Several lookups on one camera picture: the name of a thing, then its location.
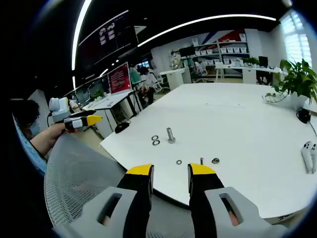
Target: computer monitor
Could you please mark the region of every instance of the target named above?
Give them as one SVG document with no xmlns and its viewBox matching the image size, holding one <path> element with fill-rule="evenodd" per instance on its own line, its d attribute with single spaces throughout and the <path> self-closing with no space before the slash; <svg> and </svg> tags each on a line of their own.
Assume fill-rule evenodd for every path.
<svg viewBox="0 0 317 238">
<path fill-rule="evenodd" d="M 180 56 L 191 56 L 195 54 L 195 48 L 193 46 L 179 49 Z"/>
<path fill-rule="evenodd" d="M 120 94 L 131 91 L 131 79 L 128 62 L 118 66 L 108 73 L 110 93 Z"/>
<path fill-rule="evenodd" d="M 259 62 L 260 62 L 260 64 L 259 64 L 260 66 L 263 66 L 263 67 L 268 66 L 267 57 L 259 56 Z"/>
</svg>

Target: ceiling light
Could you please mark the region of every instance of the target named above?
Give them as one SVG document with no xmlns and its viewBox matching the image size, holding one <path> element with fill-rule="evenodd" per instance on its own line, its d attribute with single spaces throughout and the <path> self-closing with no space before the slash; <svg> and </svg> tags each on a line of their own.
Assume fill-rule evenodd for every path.
<svg viewBox="0 0 317 238">
<path fill-rule="evenodd" d="M 103 76 L 103 75 L 104 75 L 104 73 L 106 73 L 107 71 L 108 71 L 108 69 L 106 68 L 106 69 L 105 69 L 105 71 L 104 71 L 104 72 L 102 72 L 102 73 L 99 75 L 99 77 Z"/>
<path fill-rule="evenodd" d="M 80 33 L 81 26 L 83 24 L 86 12 L 89 8 L 91 1 L 92 0 L 85 0 L 84 4 L 80 10 L 80 13 L 79 13 L 79 17 L 77 20 L 75 33 L 74 33 L 74 39 L 73 39 L 73 47 L 72 47 L 72 54 L 71 54 L 71 70 L 75 70 L 76 51 L 77 51 L 79 33 Z M 74 76 L 73 76 L 73 86 L 75 89 L 75 77 Z"/>
<path fill-rule="evenodd" d="M 194 23 L 197 23 L 197 22 L 200 22 L 200 21 L 207 21 L 207 20 L 225 18 L 225 17 L 254 17 L 254 18 L 262 18 L 262 19 L 266 19 L 266 20 L 276 21 L 276 19 L 273 18 L 273 17 L 261 16 L 261 15 L 253 15 L 253 14 L 227 14 L 227 15 L 219 15 L 219 16 L 209 16 L 209 17 L 205 17 L 205 18 L 189 21 L 189 22 L 180 24 L 178 26 L 174 26 L 172 28 L 169 28 L 168 30 L 163 31 L 161 33 L 158 33 L 157 35 L 152 36 L 151 38 L 149 38 L 149 39 L 145 40 L 144 42 L 138 44 L 138 47 L 140 47 L 140 46 L 144 45 L 145 43 L 155 39 L 156 37 L 164 35 L 165 33 L 168 33 L 170 31 L 176 30 L 176 29 L 178 29 L 180 27 L 187 26 L 187 25 L 190 25 L 190 24 L 194 24 Z"/>
</svg>

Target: gray perforated surface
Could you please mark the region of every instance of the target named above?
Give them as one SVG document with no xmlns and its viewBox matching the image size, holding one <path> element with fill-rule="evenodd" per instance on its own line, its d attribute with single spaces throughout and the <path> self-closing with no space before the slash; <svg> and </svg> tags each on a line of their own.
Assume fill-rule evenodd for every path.
<svg viewBox="0 0 317 238">
<path fill-rule="evenodd" d="M 124 174 L 116 161 L 64 133 L 51 151 L 45 174 L 45 200 L 52 224 L 74 221 L 85 203 L 107 187 L 116 187 Z M 192 238 L 191 213 L 153 195 L 147 231 L 148 238 Z"/>
</svg>

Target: white plant pot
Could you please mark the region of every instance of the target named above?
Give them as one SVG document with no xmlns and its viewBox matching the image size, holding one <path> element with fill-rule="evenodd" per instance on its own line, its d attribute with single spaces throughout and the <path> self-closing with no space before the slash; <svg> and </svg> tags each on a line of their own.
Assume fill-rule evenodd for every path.
<svg viewBox="0 0 317 238">
<path fill-rule="evenodd" d="M 308 99 L 308 97 L 301 95 L 297 96 L 297 92 L 294 92 L 291 95 L 291 106 L 292 108 L 297 112 L 299 108 L 302 108 L 304 106 L 305 101 Z"/>
</svg>

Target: floor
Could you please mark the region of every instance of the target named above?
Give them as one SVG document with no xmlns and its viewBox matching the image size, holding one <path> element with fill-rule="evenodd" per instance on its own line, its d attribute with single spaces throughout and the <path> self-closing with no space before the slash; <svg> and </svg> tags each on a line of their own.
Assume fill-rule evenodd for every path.
<svg viewBox="0 0 317 238">
<path fill-rule="evenodd" d="M 219 80 L 219 82 L 223 82 L 223 83 L 242 83 L 242 79 L 237 79 L 237 78 L 225 78 L 225 79 L 221 79 Z M 168 93 L 168 91 L 166 90 L 162 90 L 159 93 L 154 93 L 154 100 L 157 101 L 158 99 L 160 99 L 161 97 L 163 97 L 166 93 Z M 113 160 L 115 160 L 101 145 L 100 142 L 103 140 L 103 138 L 101 137 L 101 135 L 99 135 L 97 133 L 97 131 L 95 131 L 92 128 L 87 129 L 84 132 L 77 132 L 75 134 L 83 143 L 85 143 L 86 145 L 88 145 L 89 147 L 91 147 L 93 150 L 97 151 L 98 153 L 111 158 Z M 303 217 L 303 215 L 305 214 L 306 210 L 300 212 L 299 214 L 295 215 L 294 217 L 281 222 L 280 224 L 291 228 L 293 226 L 295 226 L 300 219 Z"/>
</svg>

